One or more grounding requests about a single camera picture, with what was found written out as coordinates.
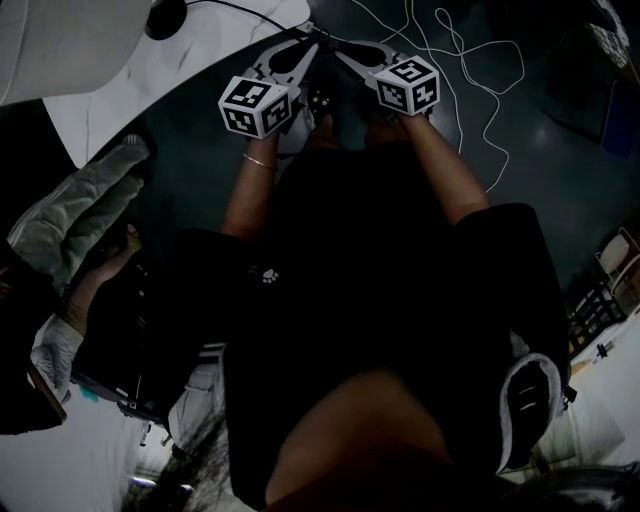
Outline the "black equipment case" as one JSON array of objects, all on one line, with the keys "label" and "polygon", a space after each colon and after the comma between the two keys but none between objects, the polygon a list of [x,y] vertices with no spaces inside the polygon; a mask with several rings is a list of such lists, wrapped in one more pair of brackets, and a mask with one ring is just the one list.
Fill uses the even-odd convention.
[{"label": "black equipment case", "polygon": [[138,254],[100,286],[71,382],[116,403],[125,415],[167,425],[197,349],[167,311],[161,284]]}]

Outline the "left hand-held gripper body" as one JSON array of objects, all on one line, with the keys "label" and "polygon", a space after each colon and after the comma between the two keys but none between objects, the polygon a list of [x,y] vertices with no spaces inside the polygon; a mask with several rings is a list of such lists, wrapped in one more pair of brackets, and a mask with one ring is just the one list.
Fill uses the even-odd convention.
[{"label": "left hand-held gripper body", "polygon": [[218,106],[226,129],[251,138],[265,138],[288,122],[300,85],[281,85],[281,76],[263,76],[249,68],[234,76],[224,90]]}]

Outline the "person's black shirt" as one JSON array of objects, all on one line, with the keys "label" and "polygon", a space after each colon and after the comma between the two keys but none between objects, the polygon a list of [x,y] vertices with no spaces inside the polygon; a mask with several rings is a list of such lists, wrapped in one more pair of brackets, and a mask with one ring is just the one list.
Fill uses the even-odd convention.
[{"label": "person's black shirt", "polygon": [[449,223],[413,150],[307,150],[256,243],[185,230],[151,321],[166,376],[222,347],[223,397],[180,444],[152,512],[210,512],[223,479],[266,505],[286,438],[349,378],[387,370],[433,415],[454,464],[524,465],[567,383],[562,292],[537,215]]}]

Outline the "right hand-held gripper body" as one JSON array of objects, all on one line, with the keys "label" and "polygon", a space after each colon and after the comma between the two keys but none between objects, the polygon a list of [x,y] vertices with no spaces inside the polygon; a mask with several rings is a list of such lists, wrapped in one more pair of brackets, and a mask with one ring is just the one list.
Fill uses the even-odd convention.
[{"label": "right hand-held gripper body", "polygon": [[419,56],[374,75],[379,104],[407,116],[423,114],[441,100],[440,73]]}]

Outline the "brown-edged dark board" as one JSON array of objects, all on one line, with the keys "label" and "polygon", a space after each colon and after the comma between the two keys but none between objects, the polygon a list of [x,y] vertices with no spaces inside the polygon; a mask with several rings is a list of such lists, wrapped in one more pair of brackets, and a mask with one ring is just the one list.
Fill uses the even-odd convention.
[{"label": "brown-edged dark board", "polygon": [[61,403],[32,362],[0,370],[0,435],[20,435],[62,425]]}]

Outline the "person's right forearm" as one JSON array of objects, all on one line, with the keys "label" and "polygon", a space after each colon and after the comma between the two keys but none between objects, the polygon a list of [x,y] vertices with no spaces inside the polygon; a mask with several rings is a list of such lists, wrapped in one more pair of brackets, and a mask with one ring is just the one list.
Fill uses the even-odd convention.
[{"label": "person's right forearm", "polygon": [[400,114],[399,121],[451,225],[490,207],[485,189],[469,166],[424,115]]}]

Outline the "white metal-frame chair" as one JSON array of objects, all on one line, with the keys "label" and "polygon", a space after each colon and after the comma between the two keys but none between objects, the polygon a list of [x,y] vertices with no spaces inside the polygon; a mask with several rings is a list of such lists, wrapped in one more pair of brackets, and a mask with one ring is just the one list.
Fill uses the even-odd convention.
[{"label": "white metal-frame chair", "polygon": [[616,297],[617,289],[636,263],[640,263],[640,244],[625,227],[620,227],[604,249],[595,253],[595,259],[608,279],[608,289]]}]

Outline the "another person's forearm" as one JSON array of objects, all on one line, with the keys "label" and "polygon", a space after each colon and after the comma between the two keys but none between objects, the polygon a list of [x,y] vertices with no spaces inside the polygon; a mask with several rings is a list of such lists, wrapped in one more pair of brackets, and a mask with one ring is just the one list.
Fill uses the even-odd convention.
[{"label": "another person's forearm", "polygon": [[140,248],[139,233],[132,224],[128,224],[126,245],[122,249],[107,249],[104,262],[82,275],[81,279],[70,288],[70,294],[63,301],[58,316],[84,336],[89,309],[99,288],[114,278]]}]

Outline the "white drawstring cloth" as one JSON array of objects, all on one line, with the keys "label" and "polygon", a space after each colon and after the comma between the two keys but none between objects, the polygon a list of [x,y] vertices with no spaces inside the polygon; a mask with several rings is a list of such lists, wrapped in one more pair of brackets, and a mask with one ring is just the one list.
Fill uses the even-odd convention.
[{"label": "white drawstring cloth", "polygon": [[224,411],[223,343],[207,343],[198,353],[194,370],[167,417],[174,444],[188,451],[203,424]]}]

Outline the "person's right leg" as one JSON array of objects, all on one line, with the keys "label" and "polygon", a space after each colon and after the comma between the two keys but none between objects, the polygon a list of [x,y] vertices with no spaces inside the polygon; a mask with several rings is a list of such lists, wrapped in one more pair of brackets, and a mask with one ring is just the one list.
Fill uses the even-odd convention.
[{"label": "person's right leg", "polygon": [[364,144],[367,149],[408,141],[406,130],[396,118],[388,120],[378,115],[373,115],[369,119],[364,137]]}]

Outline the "person's left forearm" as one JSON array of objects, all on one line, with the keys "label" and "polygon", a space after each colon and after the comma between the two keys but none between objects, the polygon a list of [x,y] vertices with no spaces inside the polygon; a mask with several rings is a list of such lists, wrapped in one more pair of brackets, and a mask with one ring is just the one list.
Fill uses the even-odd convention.
[{"label": "person's left forearm", "polygon": [[274,189],[278,143],[278,132],[249,143],[225,211],[224,234],[253,242],[263,232]]}]

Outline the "person's left leg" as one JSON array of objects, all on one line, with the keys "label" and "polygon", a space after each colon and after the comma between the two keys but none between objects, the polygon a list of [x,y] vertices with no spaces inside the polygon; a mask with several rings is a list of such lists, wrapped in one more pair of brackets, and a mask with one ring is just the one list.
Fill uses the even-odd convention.
[{"label": "person's left leg", "polygon": [[333,116],[324,116],[311,131],[306,149],[340,149],[341,145],[333,130]]}]

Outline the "black shoe with yellow stars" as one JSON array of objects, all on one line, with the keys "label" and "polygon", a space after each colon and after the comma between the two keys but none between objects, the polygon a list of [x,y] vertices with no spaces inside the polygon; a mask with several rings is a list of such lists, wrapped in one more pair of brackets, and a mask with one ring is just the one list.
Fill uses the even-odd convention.
[{"label": "black shoe with yellow stars", "polygon": [[327,118],[335,117],[335,91],[323,85],[311,85],[307,91],[307,109],[309,110],[314,126],[317,127]]}]

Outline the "rattan chair with gold frame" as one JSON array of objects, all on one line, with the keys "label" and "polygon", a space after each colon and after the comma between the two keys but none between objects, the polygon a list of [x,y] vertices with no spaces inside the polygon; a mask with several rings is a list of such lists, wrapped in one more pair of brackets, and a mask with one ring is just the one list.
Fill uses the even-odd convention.
[{"label": "rattan chair with gold frame", "polygon": [[613,29],[603,28],[594,23],[586,23],[588,33],[609,59],[620,69],[629,64],[629,37],[620,23]]}]

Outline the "white table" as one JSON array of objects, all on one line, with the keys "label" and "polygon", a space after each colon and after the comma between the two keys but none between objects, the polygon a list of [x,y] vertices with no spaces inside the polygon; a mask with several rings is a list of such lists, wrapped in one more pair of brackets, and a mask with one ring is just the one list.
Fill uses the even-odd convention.
[{"label": "white table", "polygon": [[218,61],[276,33],[246,12],[203,2],[189,8],[180,30],[164,41],[141,37],[117,75],[90,93],[43,100],[73,164],[87,164],[138,115]]}]

